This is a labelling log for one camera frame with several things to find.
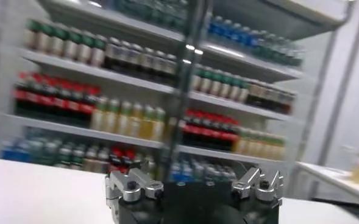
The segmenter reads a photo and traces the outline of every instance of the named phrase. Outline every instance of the water bottle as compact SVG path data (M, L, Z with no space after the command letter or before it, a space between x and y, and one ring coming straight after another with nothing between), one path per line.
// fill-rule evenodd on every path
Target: water bottle
M232 20L226 19L224 20L224 24L222 25L223 34L222 34L222 45L228 46L232 36Z
M216 16L211 20L208 28L208 36L210 41L217 43L222 33L222 17Z

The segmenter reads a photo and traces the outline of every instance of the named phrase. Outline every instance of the metal shelf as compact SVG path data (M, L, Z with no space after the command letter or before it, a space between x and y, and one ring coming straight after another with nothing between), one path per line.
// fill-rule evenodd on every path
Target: metal shelf
M279 82L285 80L299 79L304 75L302 71L296 68L263 61L252 55L240 51L235 51L233 49L210 42L206 42L205 44L203 44L203 49L206 53L211 54L210 56L212 56L213 58L218 57L219 61L221 60L221 58L225 58L226 60L237 61L249 65L250 67L253 67L257 71L256 74L254 74L256 76L250 78L259 79L264 82Z
M113 10L95 7L86 0L38 0L50 15L73 16L89 23L107 26L109 29L127 30L132 35L145 38L158 37L166 40L182 41L184 36L168 29L164 29L137 19L130 18Z
M287 116L284 114L279 114L279 113L276 113L273 111L264 110L261 108L256 108L256 107L248 106L248 105L241 104L241 103L236 103L236 102L229 101L229 100L226 100L223 98L218 98L215 96L210 96L210 95L206 95L206 94L202 94L202 93L191 92L189 97L190 97L190 99L219 105L221 107L232 108L232 109L240 110L240 111L247 112L247 113L257 114L259 116L268 117L270 119L276 119L276 120L280 120L280 121L289 121L291 119L290 116Z
M88 66L75 61L58 58L55 56L50 56L34 51L29 51L26 49L20 49L20 56L41 65L61 68L67 71L81 72L84 74L115 80L117 82L126 83L128 85L138 86L146 89L151 89L162 93L172 93L174 91L174 88L170 86L133 78L128 75L122 75L113 71L108 71L105 69Z
M7 119L8 124L13 124L13 125L23 125L23 126L42 128L52 131L60 131L63 133L69 133L73 135L105 139L109 141L122 142L126 144L139 145L139 146L150 147L155 149L160 148L163 145L161 142L149 141L139 138L123 136L123 135L116 135L112 133L96 131L87 128L79 128L70 125L58 124L54 122L41 121L27 117L5 115L5 118Z
M234 153L225 152L225 151L200 149L197 147L191 147L191 146L185 146L185 145L178 145L177 149L179 152L189 153L189 154L193 154L193 155L209 156L209 157L220 158L220 159L230 159L230 160L247 162L247 163L255 163L255 164L259 164L259 165L281 166L284 163L283 161L257 158L257 157L252 157L252 156L244 156L244 155L234 154Z

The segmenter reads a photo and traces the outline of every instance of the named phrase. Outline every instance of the yellow juice bottle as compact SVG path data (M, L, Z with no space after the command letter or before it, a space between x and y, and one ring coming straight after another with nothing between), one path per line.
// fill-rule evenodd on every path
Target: yellow juice bottle
M146 106L143 120L141 120L140 136L143 139L152 138L152 128L154 126L155 110L151 106Z
M102 131L106 108L107 108L107 98L104 96L99 97L97 99L96 106L93 111L93 115L91 117L91 125L90 125L91 129Z
M161 108L156 109L156 118L152 128L151 140L159 141L159 142L162 141L163 132L165 129L165 123L164 123L165 116L166 116L166 112L163 109Z
M108 110L104 115L103 131L114 133L118 121L119 101L112 99L108 103Z
M139 103L134 103L132 108L132 114L130 115L126 135L139 138L140 137L140 125L143 118L143 106Z
M129 116L130 116L131 104L128 101L124 101L121 104L121 110L118 116L118 125L115 128L115 132L119 135L126 134L126 128L128 126Z

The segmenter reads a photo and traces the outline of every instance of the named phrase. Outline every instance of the white table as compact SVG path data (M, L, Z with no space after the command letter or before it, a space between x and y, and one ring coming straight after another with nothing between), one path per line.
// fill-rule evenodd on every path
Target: white table
M113 224L104 175L0 160L0 224ZM359 224L325 203L284 199L280 223Z
M288 189L288 195L295 198L307 199L307 195L303 192L306 180L314 179L320 183L327 183L342 189L349 194L356 203L359 204L359 184L349 179L351 172L339 170L329 167L317 166L308 163L296 163L291 176L291 182Z

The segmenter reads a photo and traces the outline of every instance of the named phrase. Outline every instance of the white counter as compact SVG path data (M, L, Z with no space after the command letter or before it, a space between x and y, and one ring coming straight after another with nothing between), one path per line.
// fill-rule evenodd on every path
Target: white counter
M0 224L112 224L104 175L0 160ZM359 224L325 203L284 199L280 223Z

